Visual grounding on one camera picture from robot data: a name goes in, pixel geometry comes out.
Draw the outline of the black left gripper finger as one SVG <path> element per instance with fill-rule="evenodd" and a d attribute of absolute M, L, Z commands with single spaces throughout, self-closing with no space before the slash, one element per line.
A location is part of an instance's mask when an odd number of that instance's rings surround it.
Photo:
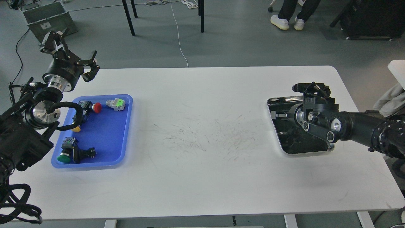
<path fill-rule="evenodd" d="M 100 66 L 97 65 L 97 61 L 95 59 L 97 55 L 97 51 L 93 51 L 92 57 L 88 60 L 79 59 L 77 61 L 77 66 L 79 68 L 79 74 L 84 79 L 85 82 L 91 82 L 95 76 L 97 75 L 98 71 L 100 70 Z M 89 71 L 85 72 L 85 67 L 90 67 Z"/>
<path fill-rule="evenodd" d="M 65 42 L 65 32 L 67 31 L 68 29 L 48 32 L 40 44 L 40 52 L 49 54 L 53 58 L 69 59 L 69 49 Z"/>

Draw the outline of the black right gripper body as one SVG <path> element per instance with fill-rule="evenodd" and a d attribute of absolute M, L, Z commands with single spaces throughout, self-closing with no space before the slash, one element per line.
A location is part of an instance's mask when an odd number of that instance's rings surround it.
<path fill-rule="evenodd" d="M 302 127 L 303 122 L 316 123 L 318 117 L 309 118 L 310 112 L 315 112 L 315 116 L 320 112 L 338 112 L 340 105 L 335 103 L 335 99 L 328 97 L 295 97 L 297 100 L 288 110 L 288 121 Z"/>

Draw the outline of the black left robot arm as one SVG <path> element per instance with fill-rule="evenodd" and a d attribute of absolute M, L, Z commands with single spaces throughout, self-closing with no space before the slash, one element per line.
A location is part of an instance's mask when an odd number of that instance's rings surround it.
<path fill-rule="evenodd" d="M 9 183 L 15 170 L 25 171 L 53 148 L 50 141 L 57 131 L 78 129 L 87 121 L 91 111 L 100 113 L 100 103 L 63 102 L 63 92 L 72 91 L 80 77 L 92 81 L 100 67 L 95 56 L 83 60 L 68 49 L 63 31 L 48 32 L 40 51 L 52 55 L 52 62 L 41 82 L 30 78 L 25 84 L 9 84 L 11 107 L 1 114 L 1 209 L 13 209 L 1 214 L 1 224 L 14 219 L 41 224 L 41 209 L 28 204 L 31 187 L 28 184 Z"/>

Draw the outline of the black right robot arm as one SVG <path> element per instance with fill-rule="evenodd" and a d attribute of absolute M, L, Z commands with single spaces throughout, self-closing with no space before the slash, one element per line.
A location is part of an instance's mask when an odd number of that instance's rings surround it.
<path fill-rule="evenodd" d="M 290 155 L 327 152 L 354 141 L 388 157 L 404 159 L 404 118 L 389 120 L 377 111 L 340 111 L 331 97 L 275 97 L 267 100 L 282 150 Z"/>

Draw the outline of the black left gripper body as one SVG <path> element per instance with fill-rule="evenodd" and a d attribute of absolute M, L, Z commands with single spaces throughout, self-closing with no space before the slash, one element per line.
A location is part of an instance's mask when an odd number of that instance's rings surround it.
<path fill-rule="evenodd" d="M 70 92 L 75 89 L 83 66 L 77 62 L 80 57 L 74 54 L 54 54 L 51 64 L 42 76 L 47 87 L 55 88 L 60 92 Z"/>

